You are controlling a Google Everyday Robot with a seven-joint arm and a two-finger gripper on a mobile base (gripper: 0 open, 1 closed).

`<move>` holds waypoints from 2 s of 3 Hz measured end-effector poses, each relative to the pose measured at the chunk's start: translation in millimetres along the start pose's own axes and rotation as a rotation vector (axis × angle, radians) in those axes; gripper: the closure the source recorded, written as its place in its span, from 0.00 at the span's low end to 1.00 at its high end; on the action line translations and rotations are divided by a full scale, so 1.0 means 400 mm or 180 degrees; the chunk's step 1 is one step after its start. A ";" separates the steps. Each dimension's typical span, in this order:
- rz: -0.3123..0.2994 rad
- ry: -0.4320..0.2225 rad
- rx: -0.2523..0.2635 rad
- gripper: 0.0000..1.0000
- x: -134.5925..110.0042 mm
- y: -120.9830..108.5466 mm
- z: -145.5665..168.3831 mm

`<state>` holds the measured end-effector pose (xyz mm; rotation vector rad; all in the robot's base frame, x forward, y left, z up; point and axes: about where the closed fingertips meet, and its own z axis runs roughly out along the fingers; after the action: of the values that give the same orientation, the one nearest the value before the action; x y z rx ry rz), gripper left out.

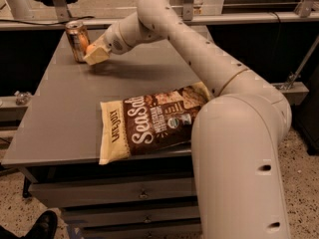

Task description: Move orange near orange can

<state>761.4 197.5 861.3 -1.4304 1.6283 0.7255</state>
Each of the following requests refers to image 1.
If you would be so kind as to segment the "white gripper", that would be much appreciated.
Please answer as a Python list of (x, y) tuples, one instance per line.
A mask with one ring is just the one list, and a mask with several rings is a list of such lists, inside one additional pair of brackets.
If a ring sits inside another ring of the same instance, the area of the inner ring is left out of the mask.
[(97, 48), (84, 57), (84, 61), (90, 65), (96, 65), (106, 61), (110, 53), (124, 54), (139, 44), (152, 43), (162, 40), (162, 37), (148, 29), (139, 20), (138, 13), (112, 24), (106, 32), (95, 41)]

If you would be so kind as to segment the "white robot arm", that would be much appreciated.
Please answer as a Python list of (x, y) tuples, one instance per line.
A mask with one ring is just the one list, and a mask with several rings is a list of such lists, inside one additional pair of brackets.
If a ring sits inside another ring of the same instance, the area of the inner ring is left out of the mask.
[(86, 50), (93, 65), (167, 39), (213, 98), (197, 115), (191, 154), (203, 239), (291, 239), (278, 145), (291, 126), (286, 98), (185, 25), (166, 0), (139, 0)]

